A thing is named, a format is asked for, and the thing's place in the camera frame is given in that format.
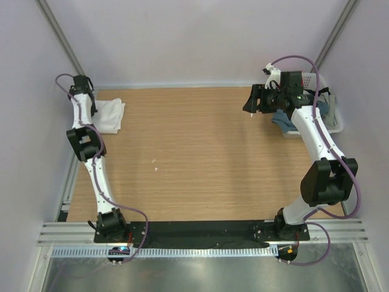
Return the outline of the white t shirt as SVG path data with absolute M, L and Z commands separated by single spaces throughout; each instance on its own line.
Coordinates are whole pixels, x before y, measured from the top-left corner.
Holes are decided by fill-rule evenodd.
M 117 134 L 121 129 L 121 123 L 125 111 L 125 103 L 122 99 L 97 100 L 95 102 L 97 112 L 92 121 L 101 134 Z

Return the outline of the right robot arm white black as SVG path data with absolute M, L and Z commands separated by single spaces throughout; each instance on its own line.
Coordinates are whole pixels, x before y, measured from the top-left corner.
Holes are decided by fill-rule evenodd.
M 254 84 L 243 111 L 267 114 L 281 110 L 300 133 L 312 165 L 300 183 L 300 196 L 278 211 L 272 229 L 278 236 L 294 235 L 320 209 L 349 198 L 358 165 L 348 159 L 328 133 L 314 96 L 305 89 L 299 71 L 265 69 L 263 85 Z

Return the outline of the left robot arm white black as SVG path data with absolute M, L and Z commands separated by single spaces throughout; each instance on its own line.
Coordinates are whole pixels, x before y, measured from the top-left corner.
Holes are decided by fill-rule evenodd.
M 89 222 L 89 225 L 94 228 L 100 241 L 122 242 L 128 237 L 128 227 L 120 208 L 115 205 L 105 169 L 106 147 L 92 121 L 97 113 L 93 85 L 85 75 L 76 75 L 72 79 L 74 84 L 68 96 L 74 110 L 74 121 L 66 135 L 92 182 L 97 203 L 97 221 Z

